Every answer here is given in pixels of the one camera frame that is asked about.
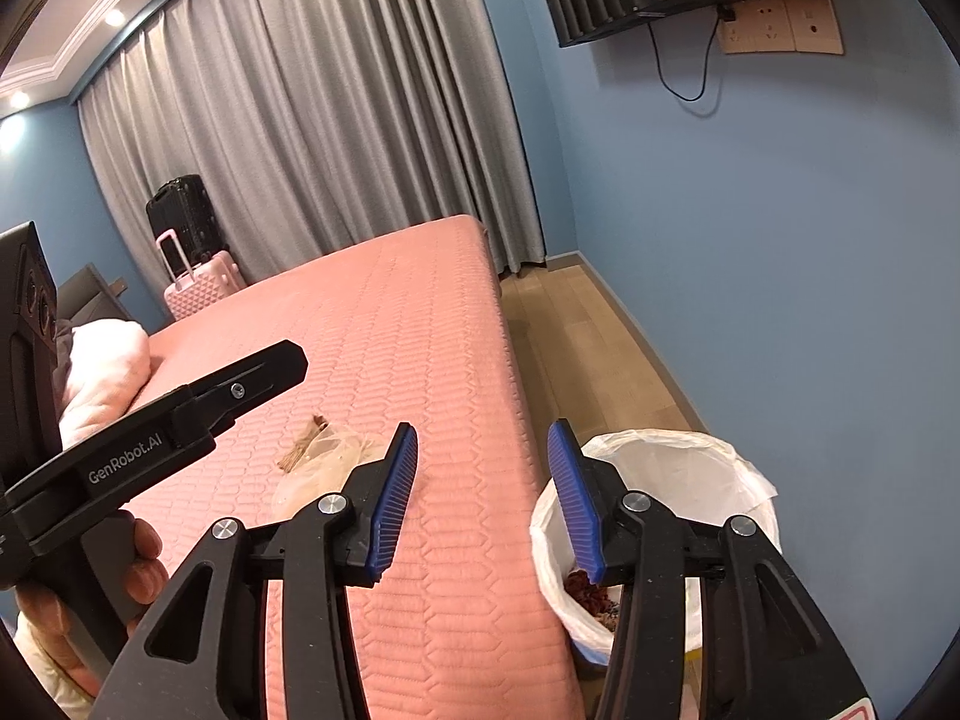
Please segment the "person left hand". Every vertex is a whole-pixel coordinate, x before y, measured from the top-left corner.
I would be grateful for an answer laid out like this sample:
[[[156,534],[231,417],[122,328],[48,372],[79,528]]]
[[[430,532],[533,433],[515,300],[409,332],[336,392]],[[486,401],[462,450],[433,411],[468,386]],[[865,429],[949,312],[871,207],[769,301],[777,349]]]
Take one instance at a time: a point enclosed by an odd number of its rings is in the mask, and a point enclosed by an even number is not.
[[[122,515],[133,523],[135,546],[135,557],[125,571],[124,589],[137,605],[149,606],[160,596],[169,578],[160,561],[163,540],[146,520],[135,518],[126,511],[122,511]],[[32,642],[83,694],[89,697],[98,694],[103,681],[83,665],[68,642],[70,619],[67,606],[52,590],[41,585],[21,585],[14,594]]]

